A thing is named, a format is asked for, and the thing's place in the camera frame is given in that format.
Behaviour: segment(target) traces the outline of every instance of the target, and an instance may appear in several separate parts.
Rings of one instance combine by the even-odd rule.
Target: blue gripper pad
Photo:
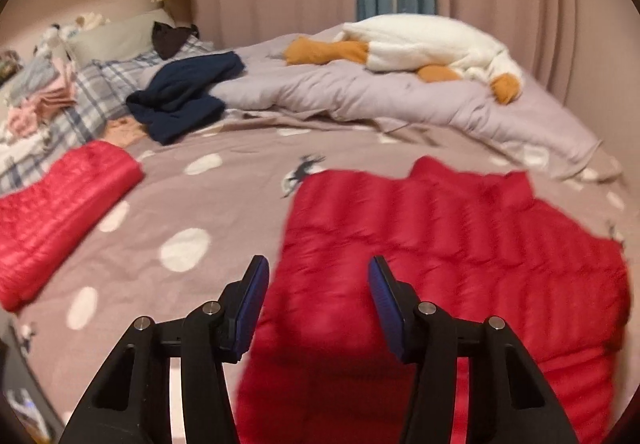
[[[406,301],[400,285],[383,257],[372,258],[369,264],[369,288],[380,318],[380,326],[389,350],[404,363],[409,351],[404,335],[409,329],[407,325],[413,321],[414,305]]]
[[[224,302],[229,351],[236,361],[251,345],[268,286],[269,262],[264,256],[254,256],[242,281],[237,282],[232,298]]]

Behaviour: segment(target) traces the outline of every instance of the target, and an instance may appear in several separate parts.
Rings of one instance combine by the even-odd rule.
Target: gray bedsheet
[[[353,169],[390,177],[406,176],[424,155],[460,170],[516,169],[454,130],[420,135],[422,143],[403,143],[366,124],[300,124],[266,113],[248,120],[229,116],[168,147],[150,140],[132,146],[144,181],[88,234],[19,316],[20,325],[36,325],[30,363],[53,405],[68,416],[136,317],[165,321],[186,315],[239,279],[254,254],[266,255],[275,268],[296,184],[292,176],[304,160],[311,161],[309,172]],[[623,233],[635,277],[640,229],[636,209],[621,189],[560,183],[540,173],[531,179],[540,197],[595,234],[609,236],[611,226]],[[626,343],[630,354],[640,351],[639,329],[634,311]],[[226,367],[232,399],[243,363]],[[618,393],[624,402],[638,384],[640,363],[625,360],[620,372]],[[179,378],[174,363],[174,442],[184,436]]]

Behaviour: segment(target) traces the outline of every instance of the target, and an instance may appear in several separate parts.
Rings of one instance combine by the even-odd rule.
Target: navy blue sweater
[[[162,145],[171,144],[220,118],[225,103],[207,90],[243,70],[242,60],[234,52],[170,62],[146,90],[127,97],[127,107],[138,122],[147,126],[149,137]]]

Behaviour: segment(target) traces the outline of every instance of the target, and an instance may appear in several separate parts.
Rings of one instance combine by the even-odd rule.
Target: stuffed animal
[[[522,93],[522,69],[505,45],[471,25],[442,16],[384,14],[345,23],[333,43],[295,40],[287,64],[348,59],[371,72],[415,72],[425,82],[477,80],[495,100],[509,104]]]
[[[60,26],[57,23],[47,28],[40,37],[40,41],[33,49],[34,56],[50,56],[55,48],[67,42],[80,32],[93,30],[101,25],[110,23],[102,14],[89,12],[80,14],[73,23]]]

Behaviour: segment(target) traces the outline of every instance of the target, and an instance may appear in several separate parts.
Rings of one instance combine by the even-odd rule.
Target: quilted red fabric
[[[84,235],[143,178],[126,151],[94,141],[36,184],[0,199],[0,303],[32,300]]]
[[[620,247],[534,198],[525,173],[458,173],[422,158],[406,179],[326,171],[290,212],[238,392],[243,444],[398,441],[413,370],[387,350],[367,285],[381,254],[451,315],[505,318],[584,444],[602,440],[630,293]],[[452,442],[466,431],[460,360]]]

